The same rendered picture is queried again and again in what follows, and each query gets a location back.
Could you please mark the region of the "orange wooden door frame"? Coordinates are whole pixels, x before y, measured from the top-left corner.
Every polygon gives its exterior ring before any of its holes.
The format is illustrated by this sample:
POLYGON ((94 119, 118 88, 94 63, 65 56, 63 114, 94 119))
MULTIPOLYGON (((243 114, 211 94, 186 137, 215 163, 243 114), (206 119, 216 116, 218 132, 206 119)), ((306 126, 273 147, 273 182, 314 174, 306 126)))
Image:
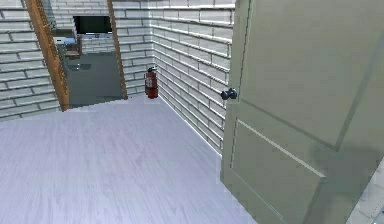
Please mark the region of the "orange wooden door frame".
MULTIPOLYGON (((112 0, 105 0, 108 8, 109 22, 112 26, 112 36, 114 40, 114 48, 116 50, 116 62, 120 76, 121 95, 124 100, 128 99, 127 89, 125 84, 120 47, 118 42, 117 27, 114 16, 112 0)), ((52 80, 56 96, 59 100, 60 109, 65 111, 70 108, 70 89, 67 84, 67 78, 64 75, 63 63, 60 61, 59 52, 50 25, 47 20, 47 15, 44 10, 42 0, 24 0, 28 13, 31 18, 35 34, 38 39, 44 60, 47 65, 50 78, 52 80)))

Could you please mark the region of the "red fire extinguisher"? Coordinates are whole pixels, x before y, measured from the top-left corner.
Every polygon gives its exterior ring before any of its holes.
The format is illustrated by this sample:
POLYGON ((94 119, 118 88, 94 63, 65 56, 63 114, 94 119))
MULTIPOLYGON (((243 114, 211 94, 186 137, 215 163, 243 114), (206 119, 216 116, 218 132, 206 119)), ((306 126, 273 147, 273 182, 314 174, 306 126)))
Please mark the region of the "red fire extinguisher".
POLYGON ((156 67, 150 67, 145 74, 145 93, 149 99, 158 97, 158 84, 156 77, 156 67))

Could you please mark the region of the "white television stand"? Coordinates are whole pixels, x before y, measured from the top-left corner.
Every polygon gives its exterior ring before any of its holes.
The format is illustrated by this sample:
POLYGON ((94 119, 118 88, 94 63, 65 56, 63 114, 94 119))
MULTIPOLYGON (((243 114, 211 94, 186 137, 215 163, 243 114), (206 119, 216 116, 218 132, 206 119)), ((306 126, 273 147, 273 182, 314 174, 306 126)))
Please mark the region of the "white television stand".
POLYGON ((114 38, 111 33, 102 34, 79 34, 82 53, 112 52, 115 50, 114 38))

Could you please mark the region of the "black television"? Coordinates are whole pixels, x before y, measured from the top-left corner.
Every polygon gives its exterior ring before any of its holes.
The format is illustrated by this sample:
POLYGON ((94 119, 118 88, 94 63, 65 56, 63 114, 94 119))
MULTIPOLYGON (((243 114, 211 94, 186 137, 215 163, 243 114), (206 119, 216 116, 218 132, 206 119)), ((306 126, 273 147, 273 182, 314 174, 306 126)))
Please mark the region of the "black television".
POLYGON ((109 16, 74 16, 74 22, 78 34, 112 31, 109 16))

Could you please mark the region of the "pale green room door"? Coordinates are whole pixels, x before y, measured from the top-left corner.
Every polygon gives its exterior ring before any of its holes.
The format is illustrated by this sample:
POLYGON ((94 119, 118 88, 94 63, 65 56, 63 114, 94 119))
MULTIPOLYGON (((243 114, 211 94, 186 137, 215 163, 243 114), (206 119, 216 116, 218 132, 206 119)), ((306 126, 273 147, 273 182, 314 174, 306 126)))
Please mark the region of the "pale green room door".
POLYGON ((221 180, 256 224, 373 224, 384 0, 236 0, 221 180))

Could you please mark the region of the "black round door knob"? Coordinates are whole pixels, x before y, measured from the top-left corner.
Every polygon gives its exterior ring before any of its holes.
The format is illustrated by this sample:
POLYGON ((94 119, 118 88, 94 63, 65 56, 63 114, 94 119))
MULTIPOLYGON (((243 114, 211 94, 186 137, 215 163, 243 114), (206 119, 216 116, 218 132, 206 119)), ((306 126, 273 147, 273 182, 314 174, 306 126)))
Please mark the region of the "black round door knob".
POLYGON ((222 91, 220 96, 223 100, 236 99, 237 91, 235 88, 229 88, 227 91, 222 91))

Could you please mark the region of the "brown wooden chair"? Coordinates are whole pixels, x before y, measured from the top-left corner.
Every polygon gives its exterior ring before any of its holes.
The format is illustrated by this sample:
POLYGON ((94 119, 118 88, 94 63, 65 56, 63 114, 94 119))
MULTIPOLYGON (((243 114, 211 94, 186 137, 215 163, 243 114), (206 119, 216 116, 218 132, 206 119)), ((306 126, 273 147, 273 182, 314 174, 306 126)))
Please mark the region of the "brown wooden chair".
POLYGON ((80 57, 82 54, 82 42, 80 37, 66 38, 64 40, 65 55, 67 57, 80 57))

